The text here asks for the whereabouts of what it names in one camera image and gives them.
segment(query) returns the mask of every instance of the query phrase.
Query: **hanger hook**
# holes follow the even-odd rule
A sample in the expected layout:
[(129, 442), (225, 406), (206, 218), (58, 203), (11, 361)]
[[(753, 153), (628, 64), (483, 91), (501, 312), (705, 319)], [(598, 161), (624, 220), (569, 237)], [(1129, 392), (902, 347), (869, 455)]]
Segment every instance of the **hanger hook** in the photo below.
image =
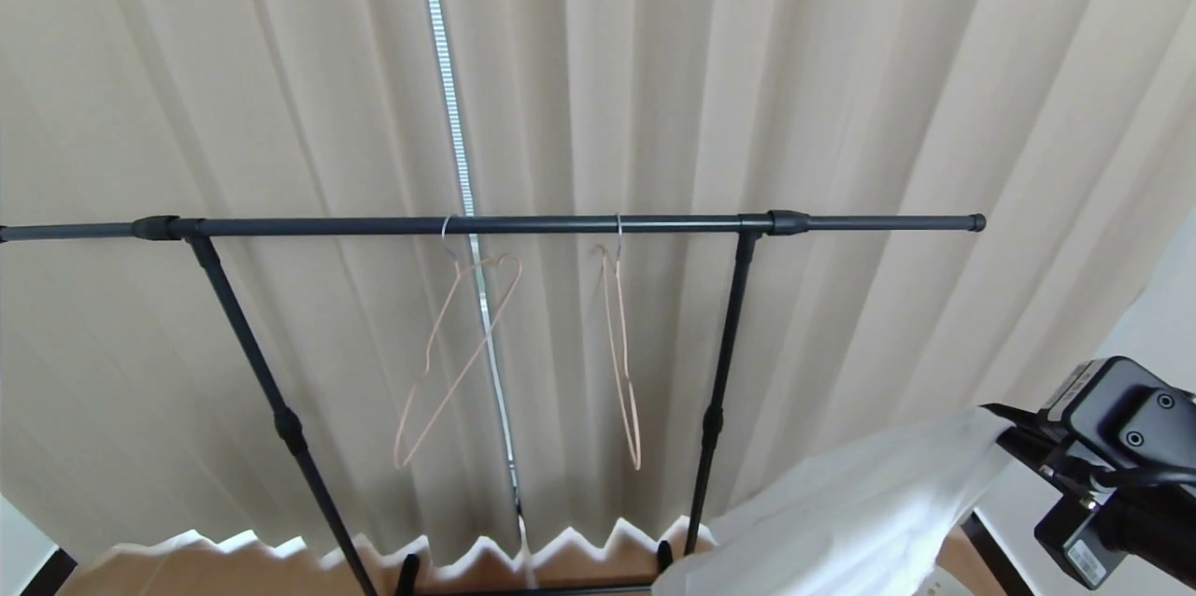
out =
[(457, 254), (448, 249), (448, 241), (445, 238), (445, 232), (448, 231), (448, 220), (452, 220), (452, 215), (445, 215), (444, 225), (440, 225), (440, 245), (445, 249), (445, 253), (452, 257), (452, 263), (457, 263)]

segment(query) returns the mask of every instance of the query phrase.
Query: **black baseboard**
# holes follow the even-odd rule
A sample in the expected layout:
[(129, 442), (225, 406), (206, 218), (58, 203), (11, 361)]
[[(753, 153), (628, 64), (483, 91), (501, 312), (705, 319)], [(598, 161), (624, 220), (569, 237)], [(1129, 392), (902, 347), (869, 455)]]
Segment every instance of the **black baseboard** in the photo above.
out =
[(62, 589), (75, 566), (78, 564), (71, 558), (71, 554), (65, 553), (63, 549), (56, 551), (42, 564), (42, 570), (37, 571), (33, 579), (29, 580), (20, 596), (54, 596), (59, 589)]
[(993, 534), (988, 531), (975, 512), (964, 521), (963, 529), (964, 535), (971, 541), (988, 570), (993, 571), (993, 577), (1001, 584), (1001, 589), (1007, 596), (1035, 596), (1025, 578), (1021, 578), (1021, 573), (1013, 566), (1013, 561), (1005, 554), (1005, 551), (996, 543)]

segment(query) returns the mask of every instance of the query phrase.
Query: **white wall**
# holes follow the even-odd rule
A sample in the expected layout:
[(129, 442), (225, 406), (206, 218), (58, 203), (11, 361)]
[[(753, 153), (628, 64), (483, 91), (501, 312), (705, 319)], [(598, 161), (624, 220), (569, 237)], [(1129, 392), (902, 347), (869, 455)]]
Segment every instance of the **white wall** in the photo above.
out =
[(0, 596), (17, 596), (57, 547), (0, 498)]
[[(1172, 385), (1196, 390), (1196, 212), (1176, 233), (1146, 291), (1093, 352), (1094, 358), (1113, 354), (1137, 360)], [(1050, 485), (1015, 463), (981, 499), (977, 512), (1037, 594), (1092, 594), (1063, 574), (1033, 537), (1035, 524), (1057, 498)], [(1171, 596), (1191, 590), (1129, 557), (1097, 594)]]

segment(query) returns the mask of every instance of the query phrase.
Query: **black clothes rack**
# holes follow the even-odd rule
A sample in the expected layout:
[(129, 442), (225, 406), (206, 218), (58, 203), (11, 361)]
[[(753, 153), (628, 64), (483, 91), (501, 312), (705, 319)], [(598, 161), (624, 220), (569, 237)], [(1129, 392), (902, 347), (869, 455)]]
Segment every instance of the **black clothes rack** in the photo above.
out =
[[(714, 371), (714, 388), (710, 405), (702, 418), (702, 451), (694, 482), (694, 500), (690, 506), (689, 528), (685, 534), (685, 554), (694, 552), (697, 530), (702, 519), (706, 486), (710, 478), (714, 448), (722, 430), (722, 396), (727, 390), (731, 372), (731, 353), (739, 327), (748, 270), (751, 268), (752, 251), (763, 236), (792, 236), (812, 231), (864, 231), (864, 230), (964, 230), (978, 232), (984, 229), (984, 217), (974, 215), (808, 215), (794, 211), (770, 211), (738, 215), (529, 215), (529, 217), (452, 217), (445, 218), (257, 218), (257, 219), (205, 219), (154, 215), (132, 223), (92, 223), (77, 225), (25, 225), (0, 226), (0, 243), (33, 239), (81, 239), (81, 238), (140, 238), (146, 241), (184, 241), (190, 244), (196, 260), (212, 284), (228, 324), (240, 342), (249, 366), (266, 395), (274, 413), (274, 427), (286, 443), (295, 463), (303, 472), (319, 505), (324, 521), (336, 537), (344, 559), (366, 596), (378, 596), (361, 562), (361, 557), (349, 539), (332, 497), (316, 467), (307, 443), (303, 437), (299, 416), (287, 406), (266, 357), (257, 345), (252, 328), (245, 318), (228, 276), (220, 264), (220, 255), (212, 243), (213, 237), (250, 236), (407, 236), (407, 235), (548, 235), (548, 233), (734, 233), (734, 273), (731, 293), (722, 324), (722, 341)], [(672, 549), (667, 542), (657, 548), (658, 567), (663, 571), (672, 562)], [(414, 596), (420, 568), (417, 557), (408, 555), (399, 572), (396, 596)], [(610, 584), (600, 586), (572, 586), (556, 589), (530, 589), (514, 591), (474, 592), (470, 596), (550, 596), (603, 592), (633, 592), (651, 589), (651, 583)]]

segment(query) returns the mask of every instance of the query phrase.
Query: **curtain fold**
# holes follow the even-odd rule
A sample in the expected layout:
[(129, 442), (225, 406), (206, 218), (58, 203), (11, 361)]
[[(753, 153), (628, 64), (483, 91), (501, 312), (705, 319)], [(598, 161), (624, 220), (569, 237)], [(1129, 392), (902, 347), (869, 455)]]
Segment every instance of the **curtain fold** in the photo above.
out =
[[(478, 214), (989, 217), (983, 235), (759, 243), (709, 516), (867, 432), (1042, 400), (1196, 203), (1194, 0), (441, 2)], [(462, 211), (427, 0), (0, 0), (0, 114), (8, 225)], [(566, 527), (602, 545), (620, 517), (666, 531), (692, 493), (734, 238), (481, 243), (524, 267), (496, 353), (531, 549)], [(622, 244), (639, 472), (599, 244)], [(515, 553), (484, 357), (391, 463), (453, 276), (440, 239), (216, 245), (350, 531), (382, 553), (426, 534), (440, 565), (478, 535)], [(56, 542), (86, 560), (252, 528), (331, 547), (184, 244), (0, 261), (0, 487)], [(511, 274), (486, 278), (493, 297)], [(482, 334), (462, 291), (413, 436)]]

